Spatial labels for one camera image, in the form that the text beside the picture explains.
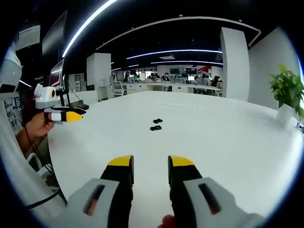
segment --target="green leaves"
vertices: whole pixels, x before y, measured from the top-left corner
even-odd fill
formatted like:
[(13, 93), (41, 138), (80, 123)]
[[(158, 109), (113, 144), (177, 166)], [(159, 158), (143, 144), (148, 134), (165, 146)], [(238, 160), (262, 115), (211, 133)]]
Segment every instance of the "green leaves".
[(279, 64), (281, 71), (278, 75), (270, 74), (270, 88), (274, 93), (274, 98), (279, 101), (279, 108), (287, 104), (294, 108), (300, 119), (304, 118), (304, 110), (300, 107), (300, 102), (304, 96), (304, 85), (300, 76), (295, 75), (291, 70), (287, 70), (283, 64)]

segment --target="black ceiling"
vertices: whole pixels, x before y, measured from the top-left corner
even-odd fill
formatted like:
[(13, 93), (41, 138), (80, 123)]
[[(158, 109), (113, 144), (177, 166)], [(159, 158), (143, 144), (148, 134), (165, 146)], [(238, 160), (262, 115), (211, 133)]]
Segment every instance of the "black ceiling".
[[(67, 10), (65, 26), (65, 45), (58, 51), (58, 55), (47, 57), (44, 64), (40, 64), (40, 74), (47, 74), (60, 57), (79, 27), (86, 19), (103, 5), (107, 0), (44, 0), (29, 17), (25, 28), (31, 25), (41, 25), (41, 39), (58, 19)], [(149, 52), (172, 49), (207, 49), (220, 50), (221, 27), (242, 30), (247, 43), (257, 34), (256, 31), (228, 22), (191, 19), (166, 22), (149, 26), (96, 49), (108, 40), (124, 32), (148, 23), (164, 19), (193, 16), (208, 16), (242, 20), (262, 31), (259, 39), (272, 31), (278, 23), (273, 14), (266, 11), (259, 1), (248, 0), (117, 0), (93, 20), (74, 43), (66, 56), (66, 70), (68, 74), (83, 73), (86, 71), (86, 58), (94, 52), (112, 54), (113, 68), (140, 64), (141, 67), (150, 66), (151, 62), (162, 61), (163, 55), (152, 55), (126, 60), (127, 57)], [(32, 58), (34, 62), (41, 61), (34, 57), (33, 52), (22, 54), (20, 58)], [(218, 54), (209, 53), (174, 53), (176, 60), (198, 60), (221, 62)]]

